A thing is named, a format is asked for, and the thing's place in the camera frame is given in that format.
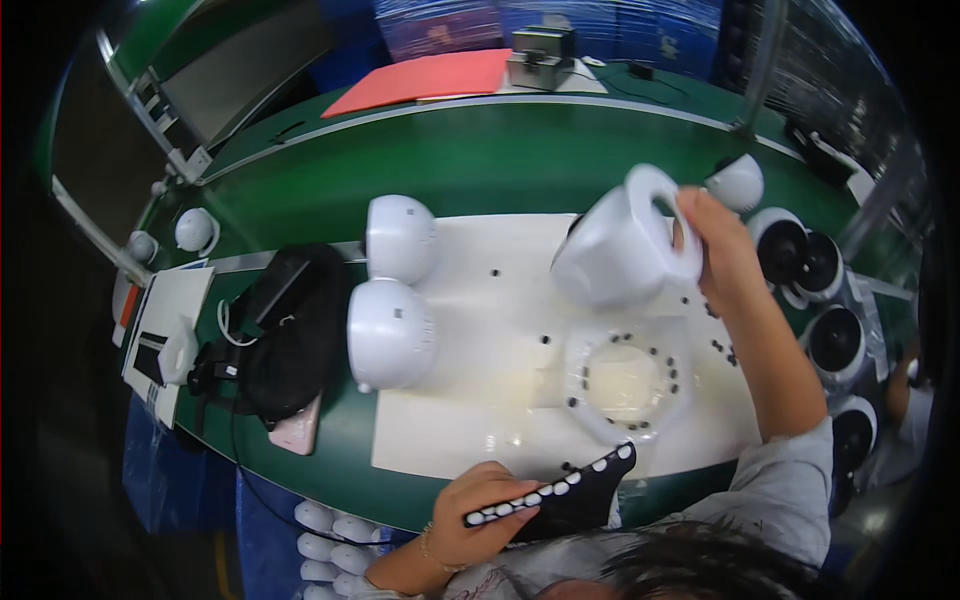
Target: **hand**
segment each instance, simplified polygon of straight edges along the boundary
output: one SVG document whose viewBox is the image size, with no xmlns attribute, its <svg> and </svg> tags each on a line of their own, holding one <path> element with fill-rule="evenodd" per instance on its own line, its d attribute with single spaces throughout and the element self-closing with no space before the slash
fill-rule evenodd
<svg viewBox="0 0 960 600">
<path fill-rule="evenodd" d="M 706 249 L 700 289 L 710 308 L 728 318 L 751 295 L 769 295 L 754 241 L 740 219 L 706 191 L 685 187 L 677 205 Z"/>
<path fill-rule="evenodd" d="M 496 461 L 481 463 L 450 482 L 433 507 L 433 529 L 427 539 L 430 555 L 443 564 L 478 564 L 490 560 L 533 518 L 540 507 L 525 508 L 470 529 L 464 515 L 497 502 L 530 493 L 542 484 L 517 481 Z"/>
</svg>

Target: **green workbench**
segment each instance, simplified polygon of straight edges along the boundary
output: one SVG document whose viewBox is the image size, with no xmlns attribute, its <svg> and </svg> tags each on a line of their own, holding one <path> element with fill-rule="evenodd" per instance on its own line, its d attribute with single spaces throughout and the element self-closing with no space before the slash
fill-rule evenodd
<svg viewBox="0 0 960 600">
<path fill-rule="evenodd" d="M 613 65 L 595 72 L 601 79 L 616 77 L 615 84 L 628 92 L 725 122 L 733 120 L 742 101 L 719 88 L 666 73 L 658 77 L 683 92 L 632 80 L 620 73 L 623 68 Z M 342 93 L 331 92 L 288 108 L 239 133 L 204 174 L 205 185 L 176 189 L 158 201 L 146 222 L 161 244 L 161 255 L 152 267 L 196 257 L 169 250 L 176 246 L 173 224 L 192 206 L 205 207 L 223 225 L 221 241 L 211 256 L 218 258 L 292 243 L 361 239 L 367 203 L 382 194 L 417 198 L 438 217 L 584 212 L 639 162 L 656 164 L 681 184 L 695 184 L 720 158 L 748 151 L 766 180 L 762 206 L 786 207 L 809 227 L 829 235 L 836 235 L 857 209 L 852 199 L 816 179 L 802 162 L 774 148 L 675 116 L 588 104 L 433 109 L 374 120 L 276 149 L 276 134 L 301 121 L 281 139 L 397 109 L 321 121 L 320 113 Z M 570 98 L 585 102 L 597 96 Z M 632 96 L 617 92 L 611 97 Z M 638 106 L 658 109 L 661 105 Z M 781 127 L 781 117 L 765 110 L 759 132 L 784 143 Z M 241 162 L 261 154 L 248 164 Z M 866 264 L 881 260 L 883 246 L 880 242 L 868 245 Z M 357 282 L 366 278 L 363 265 L 350 268 Z M 217 301 L 232 299 L 256 275 L 241 272 L 214 278 L 197 327 L 201 343 L 220 335 L 214 314 Z M 787 316 L 796 331 L 809 318 L 797 311 Z M 177 424 L 191 433 L 194 407 L 195 399 L 182 390 Z M 430 518 L 434 497 L 445 481 L 371 467 L 375 410 L 376 396 L 357 392 L 344 356 L 342 378 L 324 395 L 312 455 L 299 456 L 269 444 L 255 417 L 234 419 L 235 443 L 245 467 L 284 488 L 365 518 L 418 530 Z M 202 441 L 235 459 L 233 435 L 229 413 L 211 405 Z M 628 522 L 642 522 L 681 509 L 724 489 L 732 470 L 733 463 L 727 463 L 652 479 L 645 494 L 624 507 L 624 516 Z"/>
</svg>

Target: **dark hair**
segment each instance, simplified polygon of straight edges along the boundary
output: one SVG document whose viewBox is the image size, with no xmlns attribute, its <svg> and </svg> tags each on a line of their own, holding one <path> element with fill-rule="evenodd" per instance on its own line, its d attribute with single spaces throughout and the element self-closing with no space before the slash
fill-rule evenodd
<svg viewBox="0 0 960 600">
<path fill-rule="evenodd" d="M 708 600 L 849 597 L 838 578 L 724 525 L 673 521 L 578 538 L 596 535 L 636 539 L 601 572 L 602 580 L 624 600 L 656 598 L 665 592 Z M 564 541 L 575 543 L 576 538 Z M 499 570 L 502 583 L 511 585 L 518 598 L 533 599 L 541 592 L 510 569 Z"/>
</svg>

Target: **white cable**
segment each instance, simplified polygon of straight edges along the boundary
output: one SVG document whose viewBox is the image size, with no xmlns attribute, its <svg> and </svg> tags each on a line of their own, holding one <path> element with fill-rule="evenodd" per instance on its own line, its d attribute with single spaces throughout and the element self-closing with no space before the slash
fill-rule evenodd
<svg viewBox="0 0 960 600">
<path fill-rule="evenodd" d="M 230 319 L 230 308 L 227 306 L 225 300 L 220 300 L 217 304 L 217 325 L 220 327 L 220 332 L 224 334 L 224 337 L 227 338 L 227 341 L 233 344 L 234 346 L 252 346 L 258 338 L 253 338 L 247 342 L 237 342 L 227 333 L 227 323 Z"/>
</svg>

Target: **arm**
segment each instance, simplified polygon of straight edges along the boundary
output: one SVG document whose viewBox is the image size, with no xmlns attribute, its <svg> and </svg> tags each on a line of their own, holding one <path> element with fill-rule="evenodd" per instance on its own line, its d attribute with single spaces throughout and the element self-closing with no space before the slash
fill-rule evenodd
<svg viewBox="0 0 960 600">
<path fill-rule="evenodd" d="M 484 506 L 530 493 L 541 484 L 517 481 L 497 462 L 481 463 L 440 492 L 433 508 L 433 525 L 423 535 L 377 559 L 367 580 L 380 589 L 417 595 L 442 588 L 456 566 L 478 564 L 496 556 L 533 518 L 540 507 L 526 508 L 496 521 L 467 529 L 463 516 Z"/>
<path fill-rule="evenodd" d="M 910 404 L 909 375 L 907 370 L 910 363 L 920 356 L 920 342 L 914 340 L 903 355 L 897 367 L 890 375 L 890 381 L 887 382 L 887 411 L 897 422 L 897 425 L 903 422 L 906 417 L 907 407 Z"/>
<path fill-rule="evenodd" d="M 700 233 L 700 287 L 730 332 L 754 400 L 760 436 L 797 436 L 827 416 L 823 387 L 767 290 L 750 233 L 707 192 L 681 190 L 678 204 Z"/>
</svg>

